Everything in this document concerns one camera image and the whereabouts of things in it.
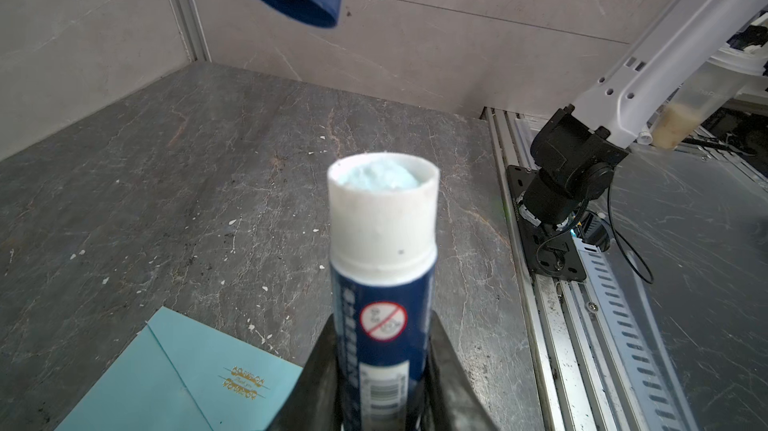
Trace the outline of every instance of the prohibition symbol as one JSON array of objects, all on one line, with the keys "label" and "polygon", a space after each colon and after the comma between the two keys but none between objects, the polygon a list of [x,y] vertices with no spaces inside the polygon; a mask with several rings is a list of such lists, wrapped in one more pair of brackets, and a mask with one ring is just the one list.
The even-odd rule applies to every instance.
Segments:
[{"label": "prohibition symbol", "polygon": [[368,336],[377,341],[391,341],[406,329],[406,308],[389,301],[370,303],[360,312],[360,324]]}]

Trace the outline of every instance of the blue label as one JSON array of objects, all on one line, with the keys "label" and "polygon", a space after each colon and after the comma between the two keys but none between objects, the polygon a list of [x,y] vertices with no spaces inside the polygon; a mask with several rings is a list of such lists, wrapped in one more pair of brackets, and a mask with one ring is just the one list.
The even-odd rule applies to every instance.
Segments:
[{"label": "blue label", "polygon": [[[342,276],[331,265],[347,431],[360,431],[368,427],[364,426],[366,421],[382,419],[385,413],[386,419],[401,424],[394,429],[413,429],[418,422],[434,276],[432,266],[410,283],[368,286]],[[398,373],[402,374],[400,387]],[[361,388],[368,398],[363,401]],[[407,406],[403,406],[406,397]],[[371,413],[381,414],[371,417]]]}]

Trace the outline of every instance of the light blue envelope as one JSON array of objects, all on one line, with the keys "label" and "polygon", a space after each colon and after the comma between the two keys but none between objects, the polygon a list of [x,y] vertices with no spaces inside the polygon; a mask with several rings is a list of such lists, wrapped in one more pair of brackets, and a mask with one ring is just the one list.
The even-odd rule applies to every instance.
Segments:
[{"label": "light blue envelope", "polygon": [[301,368],[161,307],[57,431],[269,426]]}]

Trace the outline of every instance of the light blue glue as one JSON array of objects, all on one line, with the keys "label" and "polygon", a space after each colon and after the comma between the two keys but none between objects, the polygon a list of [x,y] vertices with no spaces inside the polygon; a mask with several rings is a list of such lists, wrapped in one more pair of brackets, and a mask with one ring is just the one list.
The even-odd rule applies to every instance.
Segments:
[{"label": "light blue glue", "polygon": [[416,189],[419,185],[405,167],[387,159],[353,167],[345,176],[341,176],[339,184],[368,191]]}]

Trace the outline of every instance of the robotic arm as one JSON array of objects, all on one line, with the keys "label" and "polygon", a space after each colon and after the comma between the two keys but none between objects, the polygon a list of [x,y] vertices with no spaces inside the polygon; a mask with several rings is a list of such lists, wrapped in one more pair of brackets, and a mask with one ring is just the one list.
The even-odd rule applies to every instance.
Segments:
[{"label": "robotic arm", "polygon": [[650,116],[768,0],[673,0],[628,53],[539,131],[541,167],[523,196],[536,220],[558,225],[599,197]]}]

